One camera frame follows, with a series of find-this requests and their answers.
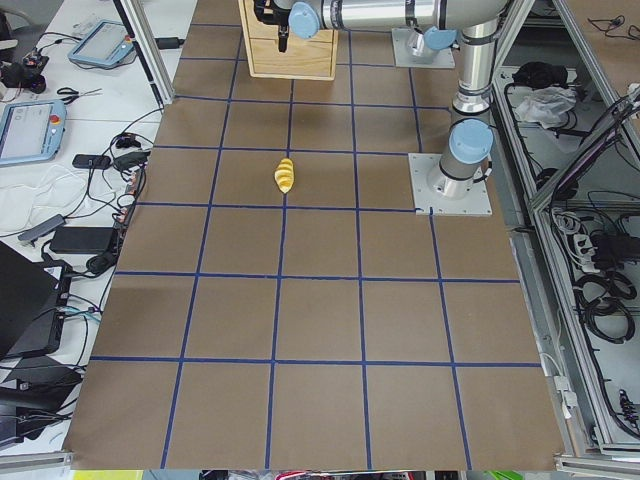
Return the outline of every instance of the blue control device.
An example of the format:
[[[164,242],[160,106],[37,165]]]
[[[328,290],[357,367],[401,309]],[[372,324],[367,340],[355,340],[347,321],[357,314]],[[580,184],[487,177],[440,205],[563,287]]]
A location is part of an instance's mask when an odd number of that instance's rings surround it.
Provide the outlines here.
[[[7,105],[0,120],[0,166],[50,160],[60,148],[67,110],[60,100]]]
[[[124,62],[133,52],[133,42],[122,23],[100,21],[93,30],[69,52],[72,63],[111,69]]]

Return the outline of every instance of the plastic bag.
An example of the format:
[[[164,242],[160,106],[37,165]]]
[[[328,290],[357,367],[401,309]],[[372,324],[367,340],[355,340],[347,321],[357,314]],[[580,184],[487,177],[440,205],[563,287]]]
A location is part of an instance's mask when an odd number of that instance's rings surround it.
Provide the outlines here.
[[[535,90],[525,97],[514,113],[521,122],[537,122],[542,128],[553,128],[567,121],[567,113],[576,105],[576,93],[560,87]]]

